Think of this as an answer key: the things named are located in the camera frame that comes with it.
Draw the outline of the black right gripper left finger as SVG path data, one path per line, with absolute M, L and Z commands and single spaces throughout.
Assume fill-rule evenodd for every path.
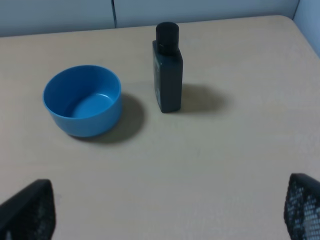
M 2 240 L 50 240 L 56 228 L 52 183 L 37 179 L 0 205 Z

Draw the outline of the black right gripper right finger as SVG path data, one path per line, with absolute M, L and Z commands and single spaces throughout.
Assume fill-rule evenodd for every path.
M 304 173 L 290 175 L 284 222 L 292 240 L 320 238 L 320 182 Z

